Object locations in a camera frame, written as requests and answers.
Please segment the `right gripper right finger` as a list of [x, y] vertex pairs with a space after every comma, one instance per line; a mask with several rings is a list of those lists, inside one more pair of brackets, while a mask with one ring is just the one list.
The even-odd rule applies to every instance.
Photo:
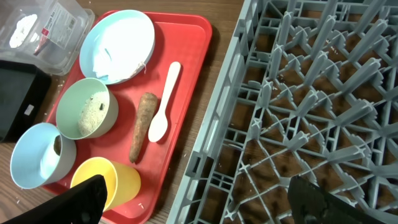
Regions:
[[382, 224], [299, 176], [291, 178], [287, 195], [295, 224]]

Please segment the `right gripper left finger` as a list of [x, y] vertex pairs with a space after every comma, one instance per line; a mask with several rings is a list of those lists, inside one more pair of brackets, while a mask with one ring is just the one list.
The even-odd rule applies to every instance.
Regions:
[[98, 224], [107, 196], [104, 176], [97, 174], [4, 224]]

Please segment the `yellow cup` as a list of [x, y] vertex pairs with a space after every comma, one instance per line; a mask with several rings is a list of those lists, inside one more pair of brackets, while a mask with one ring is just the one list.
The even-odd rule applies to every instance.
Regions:
[[140, 191], [141, 177], [135, 168], [104, 157], [92, 157], [83, 162], [75, 171], [70, 187], [97, 174], [102, 175], [106, 182], [108, 194], [104, 212], [132, 200]]

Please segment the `light blue bowl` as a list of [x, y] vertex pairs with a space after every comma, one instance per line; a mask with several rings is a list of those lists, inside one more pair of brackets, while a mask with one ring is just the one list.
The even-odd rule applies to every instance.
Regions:
[[[58, 156], [53, 149], [56, 136], [62, 138], [62, 151]], [[39, 123], [29, 128], [18, 140], [12, 152], [10, 173], [12, 180], [22, 189], [34, 189], [64, 178], [76, 159], [74, 140], [63, 136], [50, 123]]]

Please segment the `brown food scrap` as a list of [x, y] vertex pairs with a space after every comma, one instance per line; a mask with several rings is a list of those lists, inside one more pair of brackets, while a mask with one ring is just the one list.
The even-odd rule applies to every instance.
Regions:
[[56, 136], [53, 142], [53, 149], [56, 155], [60, 155], [62, 151], [62, 138], [60, 135]]

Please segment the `pile of white rice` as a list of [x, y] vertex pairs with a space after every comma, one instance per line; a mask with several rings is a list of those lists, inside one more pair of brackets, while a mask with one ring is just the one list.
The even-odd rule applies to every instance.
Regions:
[[83, 136], [95, 131], [102, 123], [108, 109], [109, 95], [107, 91], [99, 91], [86, 101], [78, 120], [78, 129]]

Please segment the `green bowl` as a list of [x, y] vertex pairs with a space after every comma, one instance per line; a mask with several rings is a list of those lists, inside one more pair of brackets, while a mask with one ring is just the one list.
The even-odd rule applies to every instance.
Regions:
[[115, 124], [118, 101], [108, 87], [95, 78], [77, 81], [63, 94], [56, 111], [56, 124], [67, 138], [97, 138]]

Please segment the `brown carrot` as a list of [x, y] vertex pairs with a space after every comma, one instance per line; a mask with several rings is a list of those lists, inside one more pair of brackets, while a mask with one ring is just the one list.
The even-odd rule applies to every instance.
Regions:
[[132, 144], [129, 151], [129, 161], [135, 163], [139, 157], [147, 130], [157, 108], [158, 99], [153, 93], [144, 93], [141, 96], [136, 113], [136, 122], [132, 135]]

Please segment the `light blue plate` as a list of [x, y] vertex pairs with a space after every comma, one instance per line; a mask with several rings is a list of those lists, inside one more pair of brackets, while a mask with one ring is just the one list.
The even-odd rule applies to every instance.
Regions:
[[84, 77], [105, 85], [125, 82], [146, 70], [155, 48], [153, 22], [141, 11], [122, 10], [100, 20], [81, 46]]

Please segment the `white tissue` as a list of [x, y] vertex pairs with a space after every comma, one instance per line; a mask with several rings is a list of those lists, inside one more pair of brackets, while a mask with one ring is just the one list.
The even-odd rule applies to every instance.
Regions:
[[37, 15], [31, 14], [29, 16], [23, 17], [17, 22], [16, 29], [9, 41], [9, 45], [11, 48], [14, 49], [22, 45], [23, 41], [25, 41], [36, 20]]

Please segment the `grey dishwasher rack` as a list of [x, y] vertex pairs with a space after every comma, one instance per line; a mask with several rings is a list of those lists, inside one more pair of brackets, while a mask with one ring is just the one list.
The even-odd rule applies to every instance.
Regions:
[[244, 1], [167, 221], [293, 223], [296, 176], [397, 222], [396, 1]]

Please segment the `black waste tray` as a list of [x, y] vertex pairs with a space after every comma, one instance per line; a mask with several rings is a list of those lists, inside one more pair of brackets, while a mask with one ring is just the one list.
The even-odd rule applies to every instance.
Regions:
[[33, 125], [51, 82], [35, 65], [1, 61], [1, 142], [16, 142]]

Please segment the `clear plastic waste bin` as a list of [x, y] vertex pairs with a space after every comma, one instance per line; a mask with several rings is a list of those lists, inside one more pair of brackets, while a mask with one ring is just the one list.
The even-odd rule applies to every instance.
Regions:
[[[37, 15], [22, 45], [11, 48], [16, 24]], [[1, 0], [1, 60], [35, 65], [45, 73], [66, 75], [95, 19], [76, 0]]]

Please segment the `white plastic spoon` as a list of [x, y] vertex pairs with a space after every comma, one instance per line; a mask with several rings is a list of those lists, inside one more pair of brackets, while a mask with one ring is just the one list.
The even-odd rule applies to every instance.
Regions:
[[170, 64], [158, 112], [149, 126], [148, 138], [150, 142], [159, 141], [167, 131], [168, 121], [165, 112], [180, 70], [181, 64], [179, 62]]

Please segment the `red serving tray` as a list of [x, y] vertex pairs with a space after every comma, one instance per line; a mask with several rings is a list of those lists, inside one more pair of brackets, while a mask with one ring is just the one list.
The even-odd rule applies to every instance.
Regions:
[[[145, 223], [152, 215], [212, 36], [212, 26], [202, 16], [163, 12], [147, 12], [147, 16], [154, 25], [155, 49], [145, 72], [109, 86], [119, 104], [114, 126], [98, 138], [77, 140], [71, 171], [44, 186], [53, 194], [64, 193], [77, 167], [91, 157], [105, 157], [137, 169], [142, 187], [134, 199], [104, 212], [103, 218], [111, 223]], [[132, 164], [129, 150], [140, 97], [145, 92], [162, 96], [172, 62], [179, 62], [182, 69], [167, 106], [167, 132], [158, 142], [145, 141], [138, 162]]]

